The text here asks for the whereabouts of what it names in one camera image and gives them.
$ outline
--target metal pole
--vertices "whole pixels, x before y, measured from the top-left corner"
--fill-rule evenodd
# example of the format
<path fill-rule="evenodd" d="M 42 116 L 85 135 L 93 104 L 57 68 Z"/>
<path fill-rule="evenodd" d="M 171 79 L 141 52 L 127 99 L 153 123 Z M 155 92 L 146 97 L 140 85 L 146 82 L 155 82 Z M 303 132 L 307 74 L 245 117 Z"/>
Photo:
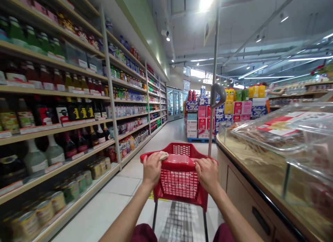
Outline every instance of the metal pole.
<path fill-rule="evenodd" d="M 213 71 L 213 84 L 216 83 L 216 64 L 217 64 L 217 46 L 219 42 L 219 27 L 220 27 L 220 10 L 221 10 L 221 0 L 217 0 L 216 3 L 216 23 L 215 23 L 215 47 L 214 47 L 214 71 Z M 209 145 L 208 145 L 208 156 L 211 156 L 212 152 L 212 141 L 213 141 L 213 125 L 214 122 L 214 108 L 211 108 L 211 124 L 209 127 Z"/>

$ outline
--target white bottle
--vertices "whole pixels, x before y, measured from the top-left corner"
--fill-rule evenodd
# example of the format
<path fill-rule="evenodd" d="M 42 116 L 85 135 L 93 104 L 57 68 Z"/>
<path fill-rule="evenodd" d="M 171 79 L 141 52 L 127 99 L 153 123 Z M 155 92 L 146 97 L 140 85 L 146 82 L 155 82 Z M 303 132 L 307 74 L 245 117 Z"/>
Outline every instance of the white bottle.
<path fill-rule="evenodd" d="M 49 165 L 65 161 L 65 154 L 63 152 L 63 149 L 61 146 L 59 146 L 56 143 L 53 135 L 48 135 L 48 139 L 49 139 L 49 147 L 45 151 L 45 155 Z"/>

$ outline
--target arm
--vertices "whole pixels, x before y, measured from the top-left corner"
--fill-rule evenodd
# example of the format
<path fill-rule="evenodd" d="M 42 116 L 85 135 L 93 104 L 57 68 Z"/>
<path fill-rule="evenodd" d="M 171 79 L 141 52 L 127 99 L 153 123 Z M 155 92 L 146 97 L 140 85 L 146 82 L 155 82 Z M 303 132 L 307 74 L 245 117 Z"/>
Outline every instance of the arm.
<path fill-rule="evenodd" d="M 153 153 L 143 161 L 143 180 L 134 197 L 112 223 L 99 242 L 128 242 L 140 213 L 156 183 L 160 178 L 161 166 L 159 152 Z"/>
<path fill-rule="evenodd" d="M 196 159 L 195 169 L 201 185 L 212 196 L 223 219 L 228 224 L 234 240 L 236 242 L 263 242 L 219 184 L 217 162 L 211 159 Z"/>

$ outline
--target cabinet drawer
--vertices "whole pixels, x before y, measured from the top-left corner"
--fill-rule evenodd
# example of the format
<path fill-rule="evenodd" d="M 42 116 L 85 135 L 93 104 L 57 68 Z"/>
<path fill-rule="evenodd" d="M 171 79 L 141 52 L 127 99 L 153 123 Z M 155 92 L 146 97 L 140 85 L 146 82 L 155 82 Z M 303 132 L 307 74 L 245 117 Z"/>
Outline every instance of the cabinet drawer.
<path fill-rule="evenodd" d="M 271 242 L 273 224 L 230 167 L 228 167 L 227 195 L 259 236 L 265 242 Z"/>

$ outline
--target hand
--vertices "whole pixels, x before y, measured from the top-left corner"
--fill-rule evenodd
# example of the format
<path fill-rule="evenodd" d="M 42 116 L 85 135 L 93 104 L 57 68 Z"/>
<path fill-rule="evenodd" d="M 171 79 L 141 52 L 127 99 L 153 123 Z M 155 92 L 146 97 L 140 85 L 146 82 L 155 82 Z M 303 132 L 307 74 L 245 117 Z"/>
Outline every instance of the hand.
<path fill-rule="evenodd" d="M 155 152 L 148 158 L 146 156 L 143 160 L 142 184 L 148 185 L 151 189 L 153 189 L 160 178 L 162 166 L 162 162 L 160 161 L 161 156 L 160 152 Z"/>
<path fill-rule="evenodd" d="M 195 159 L 194 162 L 200 184 L 212 195 L 220 186 L 216 160 L 203 158 Z"/>

